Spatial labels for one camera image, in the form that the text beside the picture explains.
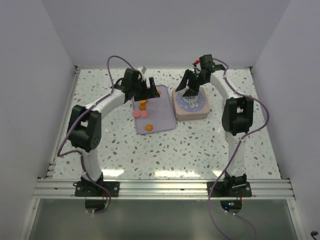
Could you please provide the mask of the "silver tin lid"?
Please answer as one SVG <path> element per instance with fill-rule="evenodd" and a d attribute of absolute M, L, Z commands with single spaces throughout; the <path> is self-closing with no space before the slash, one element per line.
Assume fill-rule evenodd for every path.
<path fill-rule="evenodd" d="M 176 89 L 172 90 L 173 107 L 174 105 L 176 105 L 182 109 L 185 109 L 188 112 L 192 112 L 193 108 L 195 108 L 196 110 L 201 110 L 203 107 L 209 107 L 207 96 L 203 87 L 200 87 L 197 96 L 183 97 L 183 94 L 186 92 L 187 89 L 188 88 L 185 88 L 177 92 Z"/>

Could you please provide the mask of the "lilac plastic tray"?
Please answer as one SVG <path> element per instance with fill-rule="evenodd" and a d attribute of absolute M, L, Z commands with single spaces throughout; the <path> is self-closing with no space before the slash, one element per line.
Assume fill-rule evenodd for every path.
<path fill-rule="evenodd" d="M 135 128 L 138 134 L 158 133 L 173 130 L 177 126 L 175 113 L 172 105 L 171 95 L 167 86 L 160 84 L 156 86 L 161 92 L 159 98 L 151 98 L 146 103 L 148 117 L 135 118 Z M 146 125 L 153 125 L 152 131 L 146 131 Z"/>

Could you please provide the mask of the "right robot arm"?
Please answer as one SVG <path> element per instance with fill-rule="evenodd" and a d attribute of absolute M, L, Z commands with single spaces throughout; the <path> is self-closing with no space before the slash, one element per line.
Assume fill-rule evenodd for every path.
<path fill-rule="evenodd" d="M 245 170 L 245 134 L 253 125 L 254 101 L 238 94 L 226 80 L 215 76 L 217 71 L 226 71 L 222 64 L 216 64 L 211 54 L 205 54 L 193 63 L 193 70 L 187 69 L 175 92 L 183 100 L 196 101 L 200 98 L 201 86 L 210 83 L 223 99 L 222 128 L 228 140 L 229 161 L 216 181 L 207 183 L 209 197 L 236 197 L 240 194 L 252 196 L 247 185 Z"/>

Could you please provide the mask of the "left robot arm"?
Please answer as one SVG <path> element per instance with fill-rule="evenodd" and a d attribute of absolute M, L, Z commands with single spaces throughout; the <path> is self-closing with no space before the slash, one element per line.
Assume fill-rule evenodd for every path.
<path fill-rule="evenodd" d="M 66 138 L 73 153 L 80 155 L 82 174 L 75 182 L 77 197 L 111 197 L 99 165 L 97 147 L 102 139 L 102 120 L 114 109 L 130 100 L 159 98 L 153 77 L 145 79 L 141 71 L 127 68 L 124 76 L 111 83 L 111 92 L 86 106 L 75 105 L 71 110 Z"/>

